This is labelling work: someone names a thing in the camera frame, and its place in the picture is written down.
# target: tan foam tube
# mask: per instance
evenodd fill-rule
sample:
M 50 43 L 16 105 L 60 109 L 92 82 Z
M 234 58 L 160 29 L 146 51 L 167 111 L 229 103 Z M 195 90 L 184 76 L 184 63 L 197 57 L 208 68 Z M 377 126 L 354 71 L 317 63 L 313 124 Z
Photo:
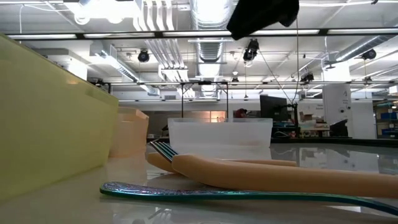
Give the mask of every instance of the tan foam tube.
M 179 173 L 214 187 L 398 198 L 398 177 L 386 174 L 248 164 L 194 155 L 173 157 Z
M 173 170 L 172 164 L 166 160 L 162 155 L 157 152 L 149 153 L 147 156 L 147 161 L 149 164 L 156 166 L 162 170 L 172 173 L 178 173 L 177 171 Z M 252 160 L 252 159 L 234 159 L 228 160 L 232 162 L 245 162 L 245 163 L 253 163 L 253 164 L 269 164 L 269 165 L 276 165 L 276 166 L 297 166 L 296 162 L 294 161 L 278 161 L 278 160 Z

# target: black cloth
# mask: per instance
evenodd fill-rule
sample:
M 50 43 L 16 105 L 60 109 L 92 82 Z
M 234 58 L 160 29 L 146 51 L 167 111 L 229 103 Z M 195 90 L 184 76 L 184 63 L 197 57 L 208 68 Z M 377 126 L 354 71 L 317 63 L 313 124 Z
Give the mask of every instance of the black cloth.
M 289 27 L 299 9 L 299 0 L 240 0 L 226 28 L 239 40 L 276 22 Z

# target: computer monitor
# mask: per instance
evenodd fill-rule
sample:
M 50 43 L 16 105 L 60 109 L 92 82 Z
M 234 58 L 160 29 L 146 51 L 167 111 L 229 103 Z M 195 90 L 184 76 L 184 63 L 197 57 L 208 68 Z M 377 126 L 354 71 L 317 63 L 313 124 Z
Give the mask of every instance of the computer monitor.
M 261 95 L 261 117 L 272 118 L 274 121 L 287 121 L 287 100 L 272 96 Z

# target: translucent plastic container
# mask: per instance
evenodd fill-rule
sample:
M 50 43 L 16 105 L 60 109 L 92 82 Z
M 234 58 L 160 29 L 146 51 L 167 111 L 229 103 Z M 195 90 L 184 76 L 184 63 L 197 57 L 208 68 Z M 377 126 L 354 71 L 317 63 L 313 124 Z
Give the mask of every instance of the translucent plastic container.
M 270 159 L 272 119 L 241 118 L 222 123 L 169 118 L 170 144 L 181 154 L 219 159 Z

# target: tan plastic bin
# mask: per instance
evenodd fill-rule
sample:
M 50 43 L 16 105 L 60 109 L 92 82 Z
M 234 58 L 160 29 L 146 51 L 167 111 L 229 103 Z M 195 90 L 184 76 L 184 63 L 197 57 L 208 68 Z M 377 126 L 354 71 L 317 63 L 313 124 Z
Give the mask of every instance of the tan plastic bin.
M 129 157 L 146 151 L 149 117 L 135 108 L 119 107 L 110 157 Z

